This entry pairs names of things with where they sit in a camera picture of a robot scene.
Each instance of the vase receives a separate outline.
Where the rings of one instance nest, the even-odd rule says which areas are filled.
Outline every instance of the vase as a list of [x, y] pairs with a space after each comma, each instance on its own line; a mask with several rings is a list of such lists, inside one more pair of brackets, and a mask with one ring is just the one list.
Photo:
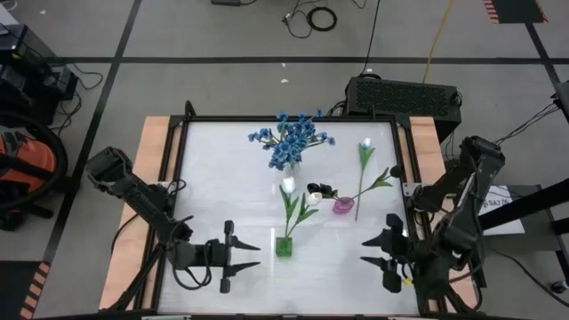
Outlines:
[[276, 238], [275, 253], [277, 257], [290, 257], [293, 255], [293, 239], [289, 236]]
[[301, 172], [301, 164], [300, 163], [287, 163], [284, 166], [284, 175], [288, 177], [296, 178], [299, 173]]
[[354, 204], [356, 204], [354, 199], [344, 196], [334, 202], [334, 207], [332, 210], [338, 214], [348, 213], [350, 210], [352, 210]]

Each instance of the floor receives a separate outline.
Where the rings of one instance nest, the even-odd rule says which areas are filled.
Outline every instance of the floor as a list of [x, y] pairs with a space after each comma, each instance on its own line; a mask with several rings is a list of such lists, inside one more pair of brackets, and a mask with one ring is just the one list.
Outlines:
[[[338, 26], [304, 40], [290, 36], [281, 22], [294, 3], [19, 1], [12, 15], [58, 56], [105, 76], [96, 89], [80, 91], [83, 108], [62, 134], [69, 174], [81, 177], [88, 156], [108, 145], [134, 157], [145, 117], [180, 114], [185, 100], [199, 115], [274, 115], [333, 106], [349, 78], [362, 70], [377, 2], [369, 0], [358, 10], [350, 1], [328, 0]], [[368, 68], [384, 79], [419, 82], [447, 4], [382, 0]], [[541, 52], [530, 37], [532, 26], [493, 24], [482, 0], [455, 1], [428, 79], [455, 85], [464, 97], [455, 150], [469, 135], [504, 136], [550, 104], [556, 75], [569, 79], [569, 3], [540, 4], [549, 19], [534, 25]], [[302, 34], [307, 26], [295, 19], [292, 29]], [[87, 85], [96, 81], [82, 78]], [[504, 142], [507, 164], [496, 183], [547, 187], [565, 179], [567, 133], [559, 112]], [[52, 263], [36, 317], [95, 312], [123, 204], [83, 180], [75, 199], [56, 198], [48, 205], [61, 207], [57, 219], [31, 218], [18, 232], [0, 233], [0, 259]], [[555, 208], [554, 215], [567, 217], [564, 209]], [[553, 252], [516, 257], [544, 283], [562, 278]], [[565, 314], [511, 261], [491, 255], [484, 270], [482, 310], [489, 315], [559, 319]], [[561, 297], [569, 300], [569, 293]]]

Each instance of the white tulip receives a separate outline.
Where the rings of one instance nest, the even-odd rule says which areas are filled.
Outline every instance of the white tulip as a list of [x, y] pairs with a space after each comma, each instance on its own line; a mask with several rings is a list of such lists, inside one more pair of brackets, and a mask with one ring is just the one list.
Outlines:
[[372, 139], [371, 138], [365, 138], [364, 142], [362, 143], [362, 146], [364, 148], [369, 148], [372, 146]]
[[320, 192], [311, 193], [309, 198], [306, 199], [308, 205], [317, 205], [322, 201], [322, 194]]
[[287, 194], [291, 194], [296, 189], [296, 185], [294, 184], [294, 178], [284, 178], [283, 179], [283, 190]]

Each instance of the gray floor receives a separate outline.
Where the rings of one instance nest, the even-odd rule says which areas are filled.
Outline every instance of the gray floor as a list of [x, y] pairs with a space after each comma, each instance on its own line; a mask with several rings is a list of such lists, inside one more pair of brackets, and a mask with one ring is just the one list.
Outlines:
[[[20, 1], [14, 17], [28, 24], [53, 50], [66, 57], [113, 57], [133, 0]], [[126, 57], [365, 56], [376, 2], [358, 10], [347, 0], [328, 0], [338, 16], [335, 30], [292, 38], [280, 21], [293, 0], [259, 0], [219, 7], [206, 0], [143, 0]], [[569, 58], [569, 4], [541, 0], [549, 24], [536, 25], [551, 57]], [[426, 57], [445, 11], [445, 0], [383, 0], [373, 42], [375, 57]], [[301, 20], [293, 30], [306, 31]], [[495, 25], [482, 1], [457, 0], [441, 36], [437, 57], [539, 58], [524, 25]], [[107, 74], [109, 64], [85, 63], [85, 71]], [[180, 114], [191, 100], [199, 115], [274, 115], [329, 108], [342, 99], [361, 64], [121, 64], [110, 90], [92, 154], [108, 145], [134, 157], [146, 116]], [[419, 82], [421, 64], [372, 64], [383, 78]], [[569, 79], [569, 66], [558, 65]], [[83, 76], [85, 82], [92, 80]], [[553, 86], [542, 65], [433, 65], [433, 84], [456, 85], [464, 96], [460, 140], [477, 134], [504, 136], [549, 104]], [[82, 111], [63, 133], [73, 169], [102, 86], [80, 92]], [[507, 164], [497, 184], [551, 185], [569, 176], [569, 127], [560, 113], [505, 142]], [[49, 205], [57, 207], [59, 201]], [[109, 246], [122, 203], [83, 181], [68, 217], [36, 316], [96, 311], [107, 274]], [[567, 216], [564, 207], [554, 211]], [[31, 219], [17, 233], [0, 233], [0, 260], [40, 260], [54, 220]], [[542, 282], [561, 278], [552, 252], [516, 255]], [[483, 310], [490, 315], [559, 319], [565, 308], [533, 284], [511, 261], [489, 256]], [[562, 295], [569, 300], [569, 294]]]

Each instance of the glass tabletop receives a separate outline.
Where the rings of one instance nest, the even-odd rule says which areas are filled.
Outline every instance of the glass tabletop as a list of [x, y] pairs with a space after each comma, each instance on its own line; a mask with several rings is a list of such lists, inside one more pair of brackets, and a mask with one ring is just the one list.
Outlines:
[[[259, 261], [260, 265], [231, 277], [231, 292], [220, 293], [220, 268], [212, 269], [212, 283], [198, 291], [187, 291], [173, 279], [166, 262], [159, 312], [246, 313], [246, 314], [417, 314], [412, 286], [394, 294], [382, 286], [378, 267], [361, 256], [387, 258], [379, 248], [363, 247], [386, 228], [388, 213], [405, 223], [400, 181], [394, 187], [376, 188], [361, 197], [358, 220], [355, 208], [346, 214], [333, 212], [333, 200], [323, 200], [319, 212], [304, 220], [292, 233], [293, 255], [275, 254], [276, 237], [285, 233], [285, 208], [278, 186], [284, 172], [268, 168], [272, 152], [249, 142], [247, 134], [276, 123], [199, 122], [190, 123], [181, 178], [188, 184], [178, 195], [175, 218], [194, 215], [188, 225], [194, 230], [190, 242], [202, 244], [219, 238], [223, 223], [233, 220], [235, 235], [260, 251], [234, 249], [232, 263]], [[375, 148], [363, 178], [369, 187], [387, 168], [397, 165], [391, 123], [317, 123], [319, 132], [336, 139], [335, 146], [321, 145], [302, 153], [300, 169], [294, 174], [293, 196], [308, 194], [310, 182], [339, 190], [340, 196], [357, 193], [360, 164], [358, 143], [371, 138]], [[195, 268], [199, 280], [203, 268]], [[185, 284], [191, 278], [179, 272]]]

